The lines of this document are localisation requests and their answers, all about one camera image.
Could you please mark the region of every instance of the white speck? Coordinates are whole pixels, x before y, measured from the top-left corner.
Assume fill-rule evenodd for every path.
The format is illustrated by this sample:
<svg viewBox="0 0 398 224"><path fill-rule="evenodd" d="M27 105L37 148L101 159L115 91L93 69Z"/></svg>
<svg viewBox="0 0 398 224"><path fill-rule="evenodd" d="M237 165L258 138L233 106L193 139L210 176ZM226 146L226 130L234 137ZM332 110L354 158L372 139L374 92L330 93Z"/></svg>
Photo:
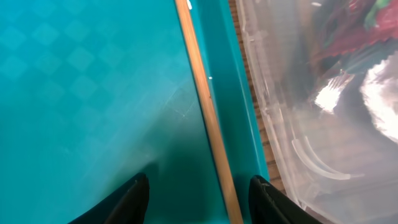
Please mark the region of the white speck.
<svg viewBox="0 0 398 224"><path fill-rule="evenodd" d="M316 6L316 7L322 6L322 4L320 4L319 2L312 2L311 5Z"/></svg>
<svg viewBox="0 0 398 224"><path fill-rule="evenodd" d="M188 5L189 10L191 10L192 9L191 1L187 0L187 5Z"/></svg>

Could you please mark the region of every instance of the transparent plastic box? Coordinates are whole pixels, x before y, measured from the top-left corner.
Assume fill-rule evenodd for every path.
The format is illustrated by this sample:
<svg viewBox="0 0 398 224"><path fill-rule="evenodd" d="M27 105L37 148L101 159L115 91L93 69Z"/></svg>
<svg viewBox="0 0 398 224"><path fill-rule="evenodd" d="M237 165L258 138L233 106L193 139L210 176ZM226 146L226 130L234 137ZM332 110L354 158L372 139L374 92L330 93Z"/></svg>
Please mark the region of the transparent plastic box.
<svg viewBox="0 0 398 224"><path fill-rule="evenodd" d="M236 0L287 195L327 223L398 223L396 2Z"/></svg>

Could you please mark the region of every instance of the teal cutting mat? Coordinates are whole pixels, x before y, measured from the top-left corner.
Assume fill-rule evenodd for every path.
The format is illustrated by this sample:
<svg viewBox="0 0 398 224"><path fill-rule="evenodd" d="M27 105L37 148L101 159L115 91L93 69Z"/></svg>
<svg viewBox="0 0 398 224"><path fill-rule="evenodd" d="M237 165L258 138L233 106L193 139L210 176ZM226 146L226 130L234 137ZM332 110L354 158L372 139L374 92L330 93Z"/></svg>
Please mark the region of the teal cutting mat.
<svg viewBox="0 0 398 224"><path fill-rule="evenodd" d="M174 1L0 1L0 223L69 222L140 171L147 223L226 221Z"/></svg>

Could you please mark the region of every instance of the checkered pattern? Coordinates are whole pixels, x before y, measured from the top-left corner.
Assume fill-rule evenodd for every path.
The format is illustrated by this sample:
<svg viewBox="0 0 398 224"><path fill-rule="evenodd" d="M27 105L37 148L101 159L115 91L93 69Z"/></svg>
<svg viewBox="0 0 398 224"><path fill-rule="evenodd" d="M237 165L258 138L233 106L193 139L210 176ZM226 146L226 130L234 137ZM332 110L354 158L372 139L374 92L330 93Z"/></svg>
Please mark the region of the checkered pattern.
<svg viewBox="0 0 398 224"><path fill-rule="evenodd" d="M20 203L31 211L26 222L70 221L101 198L120 164L154 157L190 109L200 111L174 5L162 4L173 19L140 26L112 1L0 1L0 169L32 177L33 198ZM131 155L160 114L164 128Z"/></svg>

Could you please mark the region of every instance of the thin wooden dowel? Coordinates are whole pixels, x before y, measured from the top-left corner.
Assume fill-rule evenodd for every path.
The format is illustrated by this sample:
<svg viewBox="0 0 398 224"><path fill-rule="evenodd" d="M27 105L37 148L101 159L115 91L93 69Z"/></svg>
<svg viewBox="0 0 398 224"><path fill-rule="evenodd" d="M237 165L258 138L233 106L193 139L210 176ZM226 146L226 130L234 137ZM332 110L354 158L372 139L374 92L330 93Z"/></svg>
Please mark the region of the thin wooden dowel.
<svg viewBox="0 0 398 224"><path fill-rule="evenodd" d="M216 164L218 179L220 180L221 189L223 191L229 221L232 224L242 224L243 219L238 203L238 196L236 195L231 170L229 169L228 158L226 156L220 126L216 117L216 111L211 99L207 76L201 59L187 0L175 0L175 3L177 5L185 44L191 61L193 76L195 78L200 104L205 118L207 133L210 139L211 150Z"/></svg>

